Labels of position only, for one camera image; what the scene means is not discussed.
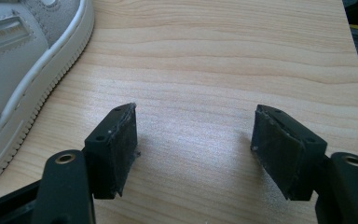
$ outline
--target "gray sneaker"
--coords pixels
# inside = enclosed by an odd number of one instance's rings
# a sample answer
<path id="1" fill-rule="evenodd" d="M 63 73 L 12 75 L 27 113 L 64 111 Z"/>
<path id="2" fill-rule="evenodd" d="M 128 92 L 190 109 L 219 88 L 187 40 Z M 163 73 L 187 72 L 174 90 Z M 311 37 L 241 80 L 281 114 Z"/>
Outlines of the gray sneaker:
<path id="1" fill-rule="evenodd" d="M 93 23 L 90 0 L 0 0 L 0 174 Z"/>

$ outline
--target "wood grain surface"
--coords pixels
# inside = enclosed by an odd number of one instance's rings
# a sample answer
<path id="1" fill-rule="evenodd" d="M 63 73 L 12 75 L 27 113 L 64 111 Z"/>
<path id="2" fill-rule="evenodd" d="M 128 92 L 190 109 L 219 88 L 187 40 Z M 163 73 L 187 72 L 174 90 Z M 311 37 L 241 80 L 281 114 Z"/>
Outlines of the wood grain surface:
<path id="1" fill-rule="evenodd" d="M 339 0 L 94 0 L 84 53 L 49 96 L 0 196 L 39 179 L 48 157 L 84 146 L 114 107 L 138 107 L 122 198 L 97 223 L 316 223 L 251 153 L 258 104 L 358 154 L 358 59 Z"/>

